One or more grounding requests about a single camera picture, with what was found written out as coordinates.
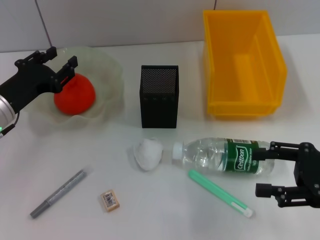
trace red ball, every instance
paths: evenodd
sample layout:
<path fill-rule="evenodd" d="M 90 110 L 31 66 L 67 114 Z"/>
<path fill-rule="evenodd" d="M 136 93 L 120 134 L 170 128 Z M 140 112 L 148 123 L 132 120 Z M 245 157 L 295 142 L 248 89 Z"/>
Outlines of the red ball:
<path fill-rule="evenodd" d="M 55 93 L 53 100 L 56 107 L 68 115 L 78 115 L 88 110 L 96 99 L 94 86 L 88 78 L 76 73 L 63 87 L 62 92 Z"/>

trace eraser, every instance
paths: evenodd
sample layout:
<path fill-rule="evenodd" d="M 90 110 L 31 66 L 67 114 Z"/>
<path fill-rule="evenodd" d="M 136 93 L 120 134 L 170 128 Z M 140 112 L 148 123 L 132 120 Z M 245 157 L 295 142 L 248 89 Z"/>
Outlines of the eraser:
<path fill-rule="evenodd" d="M 104 208 L 107 212 L 111 212 L 118 207 L 120 207 L 120 204 L 116 198 L 115 192 L 113 190 L 106 191 L 105 193 L 102 193 L 100 195 Z"/>

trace metal cylinder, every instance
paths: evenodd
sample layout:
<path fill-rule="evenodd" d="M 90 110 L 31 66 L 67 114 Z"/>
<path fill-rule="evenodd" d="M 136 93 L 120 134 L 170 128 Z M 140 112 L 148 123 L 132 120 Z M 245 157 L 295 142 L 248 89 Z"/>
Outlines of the metal cylinder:
<path fill-rule="evenodd" d="M 40 204 L 32 213 L 30 213 L 32 218 L 38 217 L 51 205 L 56 203 L 60 198 L 62 198 L 66 193 L 68 193 L 75 185 L 77 185 L 82 179 L 87 176 L 87 173 L 82 169 L 72 178 L 70 178 L 65 184 L 63 184 L 57 191 L 51 194 L 43 203 Z"/>
<path fill-rule="evenodd" d="M 15 119 L 15 111 L 9 102 L 0 95 L 0 128 L 4 129 Z"/>

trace black mesh pen holder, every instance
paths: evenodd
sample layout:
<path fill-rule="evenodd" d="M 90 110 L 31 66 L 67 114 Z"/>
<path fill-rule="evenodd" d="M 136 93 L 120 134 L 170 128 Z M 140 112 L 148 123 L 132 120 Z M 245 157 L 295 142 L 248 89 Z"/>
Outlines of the black mesh pen holder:
<path fill-rule="evenodd" d="M 178 66 L 141 66 L 140 108 L 143 128 L 175 129 L 178 100 Z"/>

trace cotton pad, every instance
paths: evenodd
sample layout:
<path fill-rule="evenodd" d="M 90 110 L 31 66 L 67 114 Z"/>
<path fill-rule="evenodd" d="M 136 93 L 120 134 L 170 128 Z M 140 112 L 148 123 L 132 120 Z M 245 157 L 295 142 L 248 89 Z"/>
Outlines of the cotton pad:
<path fill-rule="evenodd" d="M 163 150 L 164 147 L 160 141 L 145 138 L 133 152 L 139 166 L 145 171 L 150 171 L 159 164 Z"/>

